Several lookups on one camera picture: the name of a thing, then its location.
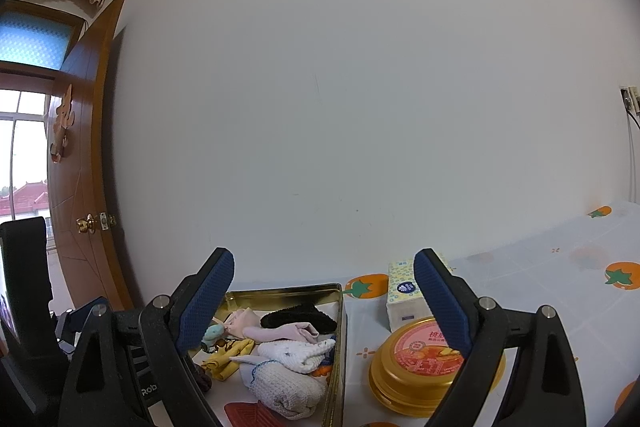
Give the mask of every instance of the metal screw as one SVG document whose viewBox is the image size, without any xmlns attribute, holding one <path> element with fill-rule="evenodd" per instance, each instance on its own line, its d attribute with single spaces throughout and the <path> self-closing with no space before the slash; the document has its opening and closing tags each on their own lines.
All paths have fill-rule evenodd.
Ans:
<svg viewBox="0 0 640 427">
<path fill-rule="evenodd" d="M 493 310 L 495 308 L 495 301 L 491 297 L 481 297 L 478 299 L 478 304 L 485 310 Z"/>
<path fill-rule="evenodd" d="M 102 317 L 107 312 L 107 306 L 104 304 L 96 304 L 93 308 L 91 308 L 92 314 L 96 317 Z"/>
<path fill-rule="evenodd" d="M 540 311 L 548 319 L 552 319 L 552 318 L 554 318 L 556 316 L 556 310 L 553 307 L 551 307 L 551 306 L 549 306 L 547 304 L 542 306 L 542 308 L 540 308 Z"/>
<path fill-rule="evenodd" d="M 159 295 L 151 301 L 151 304 L 153 304 L 154 308 L 162 310 L 169 305 L 169 302 L 171 302 L 169 295 Z"/>
</svg>

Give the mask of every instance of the screen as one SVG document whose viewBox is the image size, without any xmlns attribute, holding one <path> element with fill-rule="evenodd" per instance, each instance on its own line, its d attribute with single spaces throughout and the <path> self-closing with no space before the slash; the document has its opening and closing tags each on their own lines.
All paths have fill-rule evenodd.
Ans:
<svg viewBox="0 0 640 427">
<path fill-rule="evenodd" d="M 18 340 L 18 333 L 15 331 L 14 316 L 11 314 L 9 307 L 9 297 L 6 294 L 6 280 L 4 279 L 4 248 L 2 245 L 2 237 L 0 237 L 0 317 L 2 322 L 14 334 Z"/>
</svg>

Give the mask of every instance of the pink label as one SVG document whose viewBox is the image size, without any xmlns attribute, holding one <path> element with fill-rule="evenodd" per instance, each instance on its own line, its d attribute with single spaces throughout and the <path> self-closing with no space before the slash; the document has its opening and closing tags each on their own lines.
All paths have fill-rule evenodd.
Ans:
<svg viewBox="0 0 640 427">
<path fill-rule="evenodd" d="M 394 346 L 398 363 L 411 373 L 424 377 L 441 377 L 455 373 L 464 359 L 459 351 L 447 346 L 436 321 L 411 328 Z"/>
</svg>

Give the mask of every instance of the black monitor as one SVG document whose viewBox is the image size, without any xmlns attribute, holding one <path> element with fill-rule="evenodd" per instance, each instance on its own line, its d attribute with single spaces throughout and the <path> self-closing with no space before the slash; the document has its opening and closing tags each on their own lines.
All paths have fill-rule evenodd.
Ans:
<svg viewBox="0 0 640 427">
<path fill-rule="evenodd" d="M 0 325 L 9 350 L 2 391 L 41 425 L 55 421 L 68 369 L 49 314 L 46 246 L 42 217 L 0 223 Z"/>
</svg>

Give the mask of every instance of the blue gripper pad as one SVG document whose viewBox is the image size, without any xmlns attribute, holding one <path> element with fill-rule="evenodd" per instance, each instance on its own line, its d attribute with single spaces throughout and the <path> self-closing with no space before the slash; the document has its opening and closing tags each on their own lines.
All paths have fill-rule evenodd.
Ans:
<svg viewBox="0 0 640 427">
<path fill-rule="evenodd" d="M 201 273 L 212 262 L 208 274 Z M 192 276 L 195 283 L 202 283 L 197 289 L 188 288 L 193 293 L 184 311 L 180 315 L 180 328 L 175 347 L 178 353 L 186 353 L 188 349 L 199 346 L 202 336 L 209 327 L 211 317 L 216 313 L 220 302 L 234 278 L 234 256 L 223 248 L 216 249 L 200 271 Z"/>
<path fill-rule="evenodd" d="M 445 278 L 464 281 L 453 277 L 433 250 L 422 250 L 415 255 L 414 276 L 447 344 L 457 349 L 463 357 L 468 357 L 473 346 L 472 338 L 475 336 L 475 331 L 470 330 L 475 328 L 470 328 L 468 315 Z"/>
</svg>

